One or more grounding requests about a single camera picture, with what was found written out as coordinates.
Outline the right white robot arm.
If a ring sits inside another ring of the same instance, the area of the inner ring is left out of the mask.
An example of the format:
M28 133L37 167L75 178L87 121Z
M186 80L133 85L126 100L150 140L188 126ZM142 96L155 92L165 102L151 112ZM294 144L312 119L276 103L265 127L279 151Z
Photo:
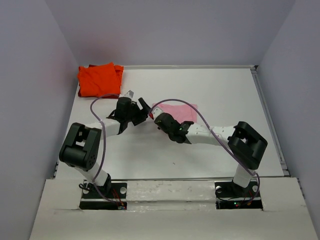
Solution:
M223 147L238 162L230 190L235 196L242 196L249 189L253 175L260 166L268 146L262 137L247 122L235 126L210 127L193 121L179 123L169 113L158 107L152 112L158 129L178 144L207 144Z

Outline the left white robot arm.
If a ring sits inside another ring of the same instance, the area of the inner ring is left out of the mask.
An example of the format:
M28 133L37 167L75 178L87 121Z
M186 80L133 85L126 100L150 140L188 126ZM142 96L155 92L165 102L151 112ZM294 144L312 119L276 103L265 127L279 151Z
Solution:
M59 160L80 172L97 196L104 198L112 189L111 176L97 162L102 143L102 157L106 156L107 137L122 134L129 123L137 126L150 116L150 107L143 98L138 102L128 96L119 97L115 109L97 123L72 123L59 152Z

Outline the pink t shirt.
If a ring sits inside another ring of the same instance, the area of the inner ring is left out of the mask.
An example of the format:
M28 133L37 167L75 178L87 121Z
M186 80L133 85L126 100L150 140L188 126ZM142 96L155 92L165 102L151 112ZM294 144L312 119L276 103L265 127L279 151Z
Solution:
M165 113L172 115L172 117L179 123L184 121L197 122L197 112L187 104L172 105L160 103L157 105Z

